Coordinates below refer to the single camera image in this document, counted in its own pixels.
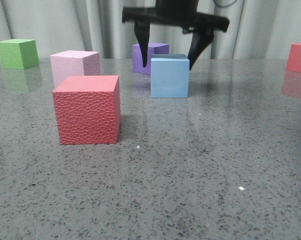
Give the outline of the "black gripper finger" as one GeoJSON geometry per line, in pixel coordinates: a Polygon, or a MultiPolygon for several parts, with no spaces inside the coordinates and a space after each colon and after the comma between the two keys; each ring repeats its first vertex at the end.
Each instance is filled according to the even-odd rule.
{"type": "Polygon", "coordinates": [[[187,55],[190,70],[193,68],[201,53],[208,47],[209,44],[212,43],[213,40],[214,31],[211,28],[194,31],[192,33],[190,49],[187,55]]]}
{"type": "Polygon", "coordinates": [[[142,66],[146,67],[148,64],[148,45],[150,39],[150,23],[146,21],[134,22],[134,33],[139,44],[142,66]]]}

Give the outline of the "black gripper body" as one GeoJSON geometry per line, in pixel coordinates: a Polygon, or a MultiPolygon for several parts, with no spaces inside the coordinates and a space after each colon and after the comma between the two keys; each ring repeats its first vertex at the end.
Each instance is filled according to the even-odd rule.
{"type": "Polygon", "coordinates": [[[180,27],[183,34],[228,30],[228,18],[198,12],[198,4],[197,0],[157,0],[154,7],[124,7],[122,22],[133,22],[146,33],[151,24],[180,27]]]}

